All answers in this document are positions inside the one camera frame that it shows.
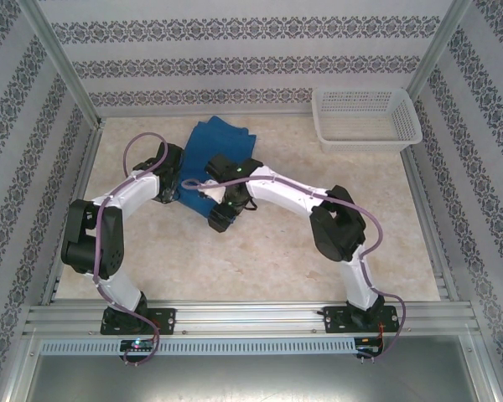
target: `wall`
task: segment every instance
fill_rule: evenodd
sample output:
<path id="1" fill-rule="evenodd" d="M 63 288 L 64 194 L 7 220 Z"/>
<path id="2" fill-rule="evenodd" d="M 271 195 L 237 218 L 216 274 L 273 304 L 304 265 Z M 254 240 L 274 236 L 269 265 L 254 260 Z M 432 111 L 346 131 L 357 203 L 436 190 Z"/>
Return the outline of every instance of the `wall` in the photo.
<path id="1" fill-rule="evenodd" d="M 91 129 L 18 5 L 0 0 L 0 379 L 39 304 Z"/>
<path id="2" fill-rule="evenodd" d="M 406 87 L 451 0 L 67 0 L 40 6 L 102 116 L 311 111 Z"/>
<path id="3" fill-rule="evenodd" d="M 469 6 L 416 109 L 419 174 L 503 388 L 503 1 Z"/>

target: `blue towel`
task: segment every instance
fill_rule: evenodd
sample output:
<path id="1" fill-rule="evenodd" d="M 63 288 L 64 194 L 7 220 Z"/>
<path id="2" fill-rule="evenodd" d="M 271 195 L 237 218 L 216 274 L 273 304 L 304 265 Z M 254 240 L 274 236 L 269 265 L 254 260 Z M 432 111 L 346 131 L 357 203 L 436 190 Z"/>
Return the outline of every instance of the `blue towel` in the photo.
<path id="1" fill-rule="evenodd" d="M 211 198 L 200 197 L 197 190 L 185 190 L 180 187 L 181 182 L 187 178 L 197 178 L 203 183 L 212 178 L 205 172 L 205 166 L 219 153 L 233 162 L 242 163 L 252 157 L 255 140 L 256 136 L 249 135 L 247 128 L 231 126 L 218 116 L 212 116 L 206 123 L 199 122 L 184 149 L 179 177 L 179 202 L 208 218 L 216 202 Z"/>

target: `tiled floor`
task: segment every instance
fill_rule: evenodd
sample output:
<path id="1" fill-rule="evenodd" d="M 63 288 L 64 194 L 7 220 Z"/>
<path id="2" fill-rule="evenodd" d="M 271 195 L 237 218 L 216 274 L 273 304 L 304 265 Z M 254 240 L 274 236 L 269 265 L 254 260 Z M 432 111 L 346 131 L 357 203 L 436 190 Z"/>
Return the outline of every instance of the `tiled floor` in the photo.
<path id="1" fill-rule="evenodd" d="M 181 147 L 208 116 L 112 118 L 106 122 L 86 192 L 92 199 L 123 180 L 122 151 L 142 131 Z M 385 240 L 369 257 L 376 286 L 409 301 L 437 301 L 438 290 L 398 154 L 323 154 L 310 116 L 224 116 L 257 134 L 253 157 L 275 171 L 322 188 L 346 187 L 381 221 Z M 154 156 L 140 140 L 129 166 Z M 125 223 L 122 269 L 149 299 L 334 301 L 346 298 L 339 266 L 314 247 L 309 221 L 258 202 L 224 233 L 179 203 L 147 203 Z M 376 239 L 368 222 L 367 244 Z M 64 268 L 59 298 L 99 298 L 92 282 Z"/>

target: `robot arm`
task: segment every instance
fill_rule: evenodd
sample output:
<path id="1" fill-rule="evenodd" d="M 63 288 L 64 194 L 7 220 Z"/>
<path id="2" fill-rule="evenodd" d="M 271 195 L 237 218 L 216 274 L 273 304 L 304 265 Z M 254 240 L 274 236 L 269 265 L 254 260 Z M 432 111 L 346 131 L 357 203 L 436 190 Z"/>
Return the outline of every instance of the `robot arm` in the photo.
<path id="1" fill-rule="evenodd" d="M 123 224 L 138 208 L 154 199 L 160 203 L 171 202 L 177 187 L 182 149 L 169 144 L 168 156 L 162 165 L 141 178 L 136 176 L 147 170 L 163 154 L 163 144 L 158 149 L 157 157 L 138 164 L 127 178 L 135 180 L 115 194 L 106 204 L 102 215 L 101 227 L 101 265 L 99 285 L 118 305 L 145 316 L 147 301 L 145 296 L 133 285 L 122 269 L 124 256 Z M 67 216 L 65 239 L 61 250 L 64 263 L 83 275 L 93 277 L 95 263 L 95 236 L 87 231 L 96 226 L 96 216 L 108 192 L 91 201 L 77 199 Z"/>
<path id="2" fill-rule="evenodd" d="M 326 258 L 340 263 L 340 272 L 347 290 L 347 301 L 354 308 L 356 315 L 360 315 L 357 319 L 362 322 L 368 321 L 368 316 L 383 305 L 383 297 L 379 297 L 366 284 L 361 270 L 360 256 L 365 250 L 366 224 L 360 213 L 339 204 L 308 196 L 280 182 L 289 182 L 300 188 L 306 188 L 312 194 L 337 198 L 353 204 L 354 201 L 344 188 L 340 186 L 335 186 L 332 190 L 313 188 L 285 178 L 254 159 L 247 159 L 239 165 L 223 155 L 218 155 L 209 162 L 205 170 L 215 179 L 214 183 L 245 177 L 273 178 L 250 180 L 222 188 L 225 190 L 222 194 L 216 191 L 218 188 L 200 189 L 200 192 L 211 196 L 218 203 L 210 213 L 210 227 L 219 232 L 225 231 L 252 198 L 264 199 L 295 214 L 308 216 L 317 249 Z"/>

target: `white plastic basket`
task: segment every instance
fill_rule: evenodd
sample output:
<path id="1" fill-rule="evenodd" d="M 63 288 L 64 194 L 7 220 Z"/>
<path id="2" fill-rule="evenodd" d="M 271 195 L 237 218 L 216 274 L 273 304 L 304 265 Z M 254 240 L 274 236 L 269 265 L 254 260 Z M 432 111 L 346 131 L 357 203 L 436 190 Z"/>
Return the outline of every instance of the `white plastic basket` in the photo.
<path id="1" fill-rule="evenodd" d="M 405 90 L 317 89 L 311 106 L 323 152 L 400 152 L 423 139 Z"/>

